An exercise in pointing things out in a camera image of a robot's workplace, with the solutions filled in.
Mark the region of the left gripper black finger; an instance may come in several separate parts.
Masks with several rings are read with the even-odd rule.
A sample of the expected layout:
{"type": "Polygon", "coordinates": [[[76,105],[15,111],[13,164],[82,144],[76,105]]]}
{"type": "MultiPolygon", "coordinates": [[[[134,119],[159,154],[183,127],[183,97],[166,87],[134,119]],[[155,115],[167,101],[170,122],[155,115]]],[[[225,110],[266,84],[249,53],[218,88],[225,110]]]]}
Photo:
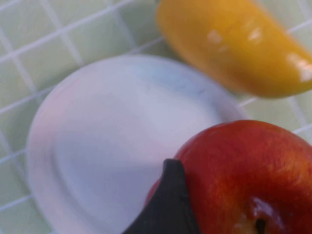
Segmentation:
{"type": "Polygon", "coordinates": [[[125,234],[199,234],[181,161],[166,159],[158,187],[125,234]]]}

